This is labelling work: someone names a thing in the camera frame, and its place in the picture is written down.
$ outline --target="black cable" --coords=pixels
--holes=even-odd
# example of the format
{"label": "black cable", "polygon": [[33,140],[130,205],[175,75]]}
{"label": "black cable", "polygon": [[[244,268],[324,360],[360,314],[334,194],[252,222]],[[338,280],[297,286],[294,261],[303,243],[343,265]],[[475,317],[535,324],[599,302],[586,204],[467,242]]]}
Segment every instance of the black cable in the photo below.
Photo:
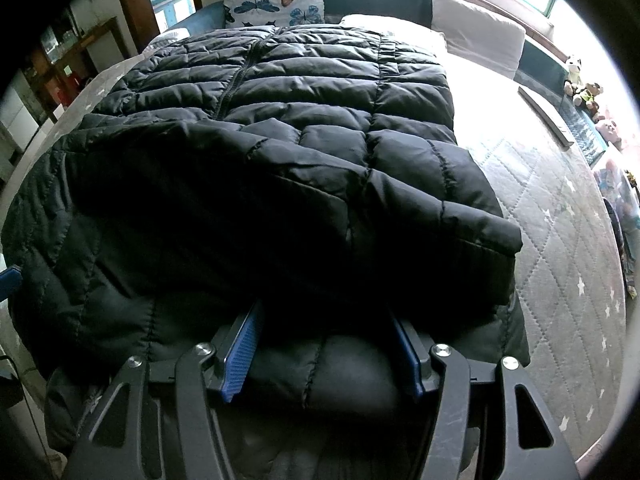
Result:
{"label": "black cable", "polygon": [[42,452],[44,453],[45,462],[47,462],[47,466],[49,466],[49,472],[51,473],[52,480],[57,480],[56,474],[53,472],[53,468],[51,466],[51,462],[49,461],[49,457],[47,455],[47,449],[44,445],[44,441],[42,436],[40,435],[40,431],[38,431],[38,425],[36,424],[36,419],[33,416],[33,412],[31,411],[31,406],[29,405],[29,401],[27,399],[27,389],[24,387],[24,383],[20,378],[20,374],[18,373],[18,367],[15,365],[15,362],[8,355],[0,355],[0,361],[9,361],[11,366],[14,368],[15,376],[20,383],[20,387],[22,388],[22,394],[24,395],[24,403],[27,405],[27,410],[29,410],[29,415],[31,417],[31,422],[33,423],[33,429],[36,430],[36,434],[38,435],[38,440],[40,441],[40,446],[42,446]]}

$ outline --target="gray quilted bedspread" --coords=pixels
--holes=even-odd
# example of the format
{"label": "gray quilted bedspread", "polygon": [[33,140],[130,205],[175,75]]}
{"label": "gray quilted bedspread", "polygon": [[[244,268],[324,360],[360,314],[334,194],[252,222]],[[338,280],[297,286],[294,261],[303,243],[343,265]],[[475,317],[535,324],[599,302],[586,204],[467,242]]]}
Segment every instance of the gray quilted bedspread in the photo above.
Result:
{"label": "gray quilted bedspread", "polygon": [[[516,83],[456,57],[446,67],[458,142],[522,230],[527,371],[578,458],[605,431],[622,374],[625,296],[602,197],[578,146],[559,145]],[[495,105],[463,91],[470,80]]]}

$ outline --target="metal screw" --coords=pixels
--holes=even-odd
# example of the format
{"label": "metal screw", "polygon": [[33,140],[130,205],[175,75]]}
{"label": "metal screw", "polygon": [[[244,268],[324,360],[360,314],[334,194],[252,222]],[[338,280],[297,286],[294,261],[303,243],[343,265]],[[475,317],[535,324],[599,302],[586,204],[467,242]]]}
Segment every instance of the metal screw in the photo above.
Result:
{"label": "metal screw", "polygon": [[507,368],[507,370],[515,370],[520,366],[520,363],[515,357],[503,357],[502,366]]}
{"label": "metal screw", "polygon": [[127,366],[129,368],[138,368],[142,364],[142,357],[139,355],[132,355],[127,359]]}
{"label": "metal screw", "polygon": [[213,349],[209,343],[198,343],[196,345],[196,354],[198,355],[209,355],[211,352],[213,352]]}
{"label": "metal screw", "polygon": [[438,357],[448,357],[451,355],[451,347],[443,343],[436,345],[436,355]]}

